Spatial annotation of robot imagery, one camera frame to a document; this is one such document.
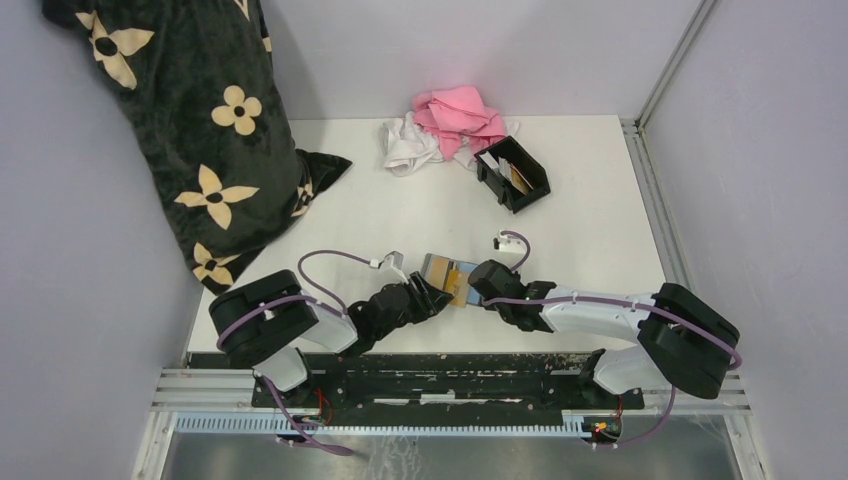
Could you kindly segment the grey leather card holder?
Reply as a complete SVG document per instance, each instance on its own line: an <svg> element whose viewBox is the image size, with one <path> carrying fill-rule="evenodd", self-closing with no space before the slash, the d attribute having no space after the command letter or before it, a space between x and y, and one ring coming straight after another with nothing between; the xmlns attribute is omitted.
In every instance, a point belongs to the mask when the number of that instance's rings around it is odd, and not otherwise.
<svg viewBox="0 0 848 480"><path fill-rule="evenodd" d="M451 306L481 307L483 299L469 283L470 274L476 267L476 263L428 253L423 260L422 274L428 283L453 296Z"/></svg>

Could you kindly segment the black plastic card box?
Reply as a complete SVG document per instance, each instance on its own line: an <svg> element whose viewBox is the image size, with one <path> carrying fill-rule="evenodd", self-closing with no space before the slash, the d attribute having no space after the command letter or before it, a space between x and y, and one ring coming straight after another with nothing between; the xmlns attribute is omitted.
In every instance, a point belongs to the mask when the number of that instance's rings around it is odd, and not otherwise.
<svg viewBox="0 0 848 480"><path fill-rule="evenodd" d="M513 136L475 153L474 158L478 181L513 214L551 193L546 169Z"/></svg>

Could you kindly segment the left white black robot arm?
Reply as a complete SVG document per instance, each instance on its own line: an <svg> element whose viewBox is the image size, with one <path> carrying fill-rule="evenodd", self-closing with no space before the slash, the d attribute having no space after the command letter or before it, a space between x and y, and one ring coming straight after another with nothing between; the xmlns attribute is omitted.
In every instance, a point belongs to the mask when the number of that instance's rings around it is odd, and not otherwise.
<svg viewBox="0 0 848 480"><path fill-rule="evenodd" d="M359 356L395 330L436 316L452 301L451 293L414 272L337 310L309 295L292 271L282 270L221 295L209 315L217 348L229 365L253 370L287 404L299 407L312 399L315 382L294 341L307 340L344 358Z"/></svg>

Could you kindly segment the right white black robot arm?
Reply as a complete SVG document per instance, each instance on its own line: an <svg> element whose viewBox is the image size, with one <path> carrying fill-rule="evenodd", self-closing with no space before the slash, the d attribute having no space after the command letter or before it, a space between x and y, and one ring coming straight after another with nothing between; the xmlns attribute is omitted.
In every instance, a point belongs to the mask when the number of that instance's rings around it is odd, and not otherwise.
<svg viewBox="0 0 848 480"><path fill-rule="evenodd" d="M718 397L726 374L741 366L739 330L686 287L613 295L581 292L550 281L522 283L495 260L478 265L468 282L483 306L522 331L586 333L627 342L590 355L577 382L580 400L602 408L634 389L674 387Z"/></svg>

